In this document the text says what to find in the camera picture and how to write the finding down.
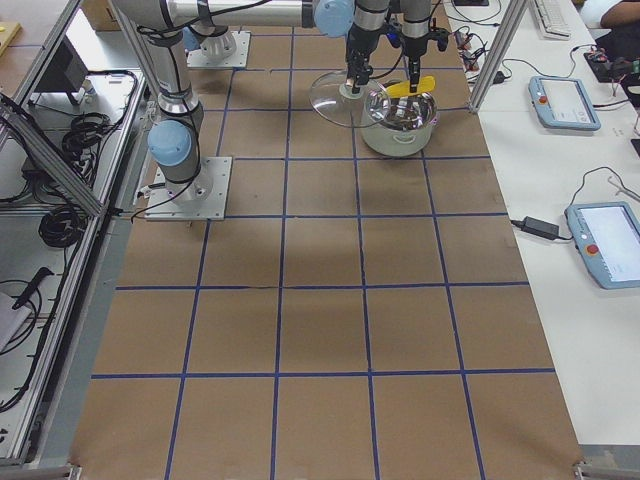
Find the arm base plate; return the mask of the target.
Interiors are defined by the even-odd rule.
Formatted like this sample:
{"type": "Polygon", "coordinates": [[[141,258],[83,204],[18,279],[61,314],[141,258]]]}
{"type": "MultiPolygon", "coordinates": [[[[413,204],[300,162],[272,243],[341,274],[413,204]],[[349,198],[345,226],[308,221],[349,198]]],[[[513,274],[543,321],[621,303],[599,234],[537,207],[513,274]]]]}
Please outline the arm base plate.
{"type": "Polygon", "coordinates": [[[232,157],[202,157],[199,175],[181,194],[184,186],[167,183],[157,167],[154,181],[164,186],[150,191],[148,210],[143,218],[149,221],[223,220],[232,164],[232,157]]]}
{"type": "Polygon", "coordinates": [[[247,66],[251,33],[227,31],[217,37],[207,38],[198,50],[187,56],[191,70],[244,69],[247,66]]]}

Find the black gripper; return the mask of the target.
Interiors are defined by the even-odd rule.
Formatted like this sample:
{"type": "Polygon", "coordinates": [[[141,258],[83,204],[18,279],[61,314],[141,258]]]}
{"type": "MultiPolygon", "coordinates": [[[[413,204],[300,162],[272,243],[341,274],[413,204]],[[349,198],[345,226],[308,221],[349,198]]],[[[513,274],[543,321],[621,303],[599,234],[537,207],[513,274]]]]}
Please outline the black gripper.
{"type": "Polygon", "coordinates": [[[360,94],[368,85],[373,69],[368,62],[378,46],[380,29],[367,30],[353,24],[346,40],[346,78],[345,85],[353,95],[360,94]]]}
{"type": "Polygon", "coordinates": [[[402,25],[404,37],[403,52],[408,57],[409,91],[418,91],[421,75],[420,58],[427,52],[429,41],[435,41],[437,49],[444,52],[448,46],[448,30],[438,27],[430,20],[419,22],[406,20],[402,25]]]}

